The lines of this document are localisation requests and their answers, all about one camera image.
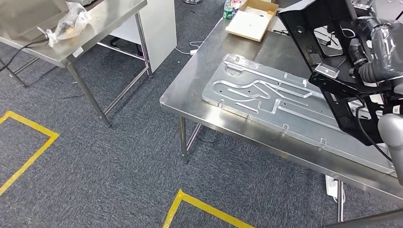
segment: aluminum plate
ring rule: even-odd
[[[306,79],[228,54],[203,90],[202,98],[273,130],[395,176],[393,165],[373,146],[363,145],[338,128],[319,88]],[[352,109],[359,105],[350,104]]]

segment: open cardboard box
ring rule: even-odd
[[[226,27],[226,31],[260,42],[274,21],[278,5],[262,0],[247,0]]]

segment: floor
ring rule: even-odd
[[[204,40],[222,9],[222,0],[175,0],[178,48]],[[0,45],[1,59],[14,52]],[[324,175],[253,145],[203,128],[190,162],[181,162],[178,118],[160,108],[159,98],[189,58],[173,51],[153,79],[142,79],[111,112],[111,128],[97,119],[66,69],[39,61],[22,74],[28,88],[0,72],[0,117],[13,111],[59,134],[0,196],[0,227],[158,228],[179,189],[254,227],[335,222],[337,204],[326,195]],[[21,54],[11,68],[29,59]],[[142,67],[100,46],[76,66],[102,107]],[[195,126],[187,124],[189,131]],[[0,124],[0,185],[47,139],[13,119]],[[345,219],[401,207],[350,186],[345,194]],[[402,226],[403,219],[372,227]],[[170,227],[232,226],[182,202]]]

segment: plastic bag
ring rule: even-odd
[[[80,3],[83,6],[91,4],[95,0],[68,0],[69,2],[77,2]]]
[[[49,46],[53,47],[60,40],[77,37],[85,29],[91,17],[86,9],[79,3],[66,2],[69,12],[60,19],[55,32],[47,29]]]
[[[376,27],[371,37],[377,81],[403,76],[403,24],[385,23]]]

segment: yellow floor tape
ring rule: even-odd
[[[178,210],[179,204],[181,203],[182,200],[190,203],[191,205],[193,205],[199,209],[204,210],[205,212],[207,212],[209,214],[212,214],[212,215],[220,218],[221,220],[224,220],[224,221],[230,223],[233,226],[240,227],[240,228],[254,228],[253,226],[251,226],[245,222],[242,222],[241,220],[239,220],[229,214],[226,214],[218,209],[215,209],[214,207],[212,207],[206,203],[203,203],[200,200],[184,193],[181,189],[179,189],[178,193],[176,194],[175,199],[173,200],[172,206],[169,209],[165,222],[163,224],[163,228],[169,228],[169,226],[171,225],[172,219],[173,219],[176,211]]]
[[[12,112],[12,111],[6,112],[6,114],[5,114],[2,118],[0,118],[0,124],[1,124],[2,122],[4,122],[7,118],[12,118],[12,119],[14,119],[14,120],[16,120],[16,121],[18,121],[18,122],[20,122],[20,123],[22,123],[22,124],[25,124],[25,125],[31,127],[32,129],[37,130],[37,131],[41,132],[42,134],[45,134],[45,135],[49,136],[49,139],[48,139],[48,141],[46,141],[45,144],[43,144],[43,146],[41,146],[41,147],[39,148],[39,150],[37,150],[37,151],[34,153],[34,155],[32,155],[32,156],[28,159],[28,161],[27,161],[16,173],[14,173],[14,175],[12,175],[12,177],[10,177],[10,179],[8,179],[8,180],[6,181],[5,184],[3,184],[3,186],[0,187],[0,196],[11,186],[11,184],[14,183],[15,180],[18,179],[18,177],[20,177],[21,174],[22,174],[25,170],[27,170],[27,168],[28,168],[30,165],[32,165],[32,164],[34,163],[34,161],[35,161],[35,160],[36,160],[36,159],[37,159],[37,158],[38,158],[38,157],[39,157],[39,156],[40,156],[40,155],[59,137],[59,134],[58,134],[58,133],[55,133],[55,132],[53,132],[53,131],[51,131],[51,130],[49,130],[49,129],[47,129],[47,128],[45,128],[45,127],[43,127],[43,126],[41,126],[41,125],[39,125],[39,124],[37,124],[37,123],[35,123],[35,122],[33,122],[33,121],[27,119],[27,118],[25,118],[25,117],[22,117],[22,116],[20,116],[20,115],[14,113],[14,112]]]

